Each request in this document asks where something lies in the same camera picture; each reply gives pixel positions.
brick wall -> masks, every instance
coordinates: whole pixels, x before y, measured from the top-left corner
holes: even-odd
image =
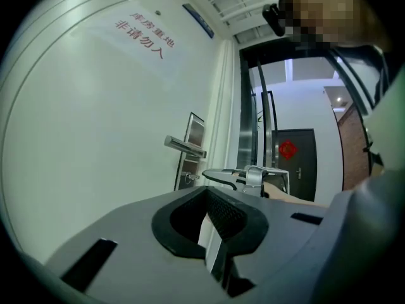
[[[343,190],[352,189],[368,177],[366,139],[359,114],[352,105],[338,122],[344,159]]]

doorway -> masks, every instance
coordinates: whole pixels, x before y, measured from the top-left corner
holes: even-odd
[[[279,130],[278,141],[278,167],[289,172],[290,194],[302,200],[314,201],[317,175],[314,130]]]

door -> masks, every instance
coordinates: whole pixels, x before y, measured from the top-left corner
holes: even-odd
[[[278,167],[290,174],[290,194],[302,200],[314,201],[316,191],[314,130],[279,130],[278,145]]]

